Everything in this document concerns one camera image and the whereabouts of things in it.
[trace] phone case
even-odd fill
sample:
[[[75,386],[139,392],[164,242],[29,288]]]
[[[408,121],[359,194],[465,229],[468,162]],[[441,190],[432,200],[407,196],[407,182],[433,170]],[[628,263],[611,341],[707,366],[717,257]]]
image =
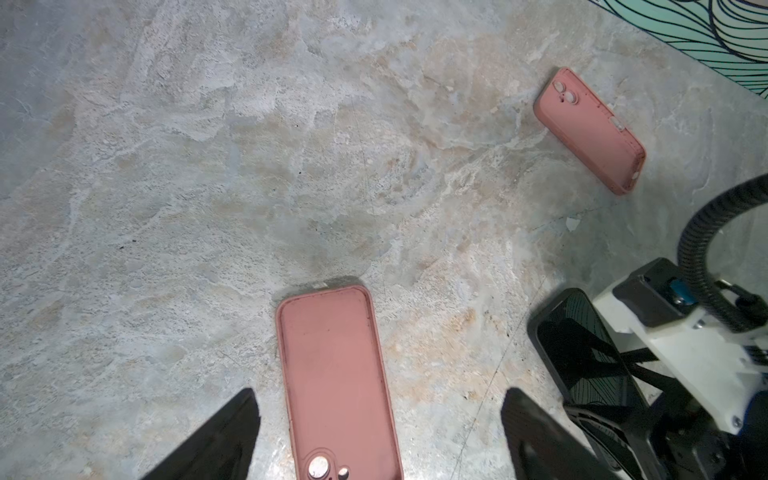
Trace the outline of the phone case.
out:
[[[368,290],[289,298],[276,323],[296,478],[402,480]]]
[[[632,191],[645,148],[570,68],[549,81],[534,113],[613,193]]]

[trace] black cable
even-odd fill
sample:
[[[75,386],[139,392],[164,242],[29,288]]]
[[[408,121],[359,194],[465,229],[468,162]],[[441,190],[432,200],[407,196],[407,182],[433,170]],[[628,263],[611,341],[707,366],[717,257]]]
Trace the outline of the black cable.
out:
[[[746,332],[765,323],[746,315],[726,300],[707,270],[707,250],[723,226],[744,212],[768,203],[768,174],[736,185],[699,210],[685,226],[677,246],[677,263],[691,293],[732,332]]]

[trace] marble floor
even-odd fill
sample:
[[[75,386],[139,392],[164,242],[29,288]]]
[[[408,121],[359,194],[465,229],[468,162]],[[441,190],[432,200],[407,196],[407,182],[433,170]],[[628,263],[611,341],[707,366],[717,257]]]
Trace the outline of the marble floor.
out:
[[[533,115],[561,66],[647,148],[632,194]],[[3,478],[140,478],[244,386],[249,478],[295,478],[274,310],[351,279],[405,477],[514,478],[508,387],[573,431],[531,311],[768,169],[768,102],[587,0],[8,0],[0,67]],[[762,294],[765,220],[713,255]]]

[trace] pink phone case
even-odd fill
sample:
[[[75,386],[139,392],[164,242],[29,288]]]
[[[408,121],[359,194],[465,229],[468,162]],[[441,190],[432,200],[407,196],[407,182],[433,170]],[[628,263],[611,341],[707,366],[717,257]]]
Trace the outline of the pink phone case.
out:
[[[613,193],[632,191],[645,148],[570,68],[554,75],[533,111]]]
[[[284,300],[277,338],[298,480],[402,480],[376,318],[364,286]],[[312,475],[321,458],[327,472]]]

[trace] teal patterned mat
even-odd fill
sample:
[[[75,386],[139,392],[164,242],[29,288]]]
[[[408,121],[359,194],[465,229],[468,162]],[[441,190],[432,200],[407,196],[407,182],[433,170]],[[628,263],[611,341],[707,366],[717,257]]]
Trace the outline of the teal patterned mat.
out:
[[[768,98],[768,7],[744,0],[590,1]]]

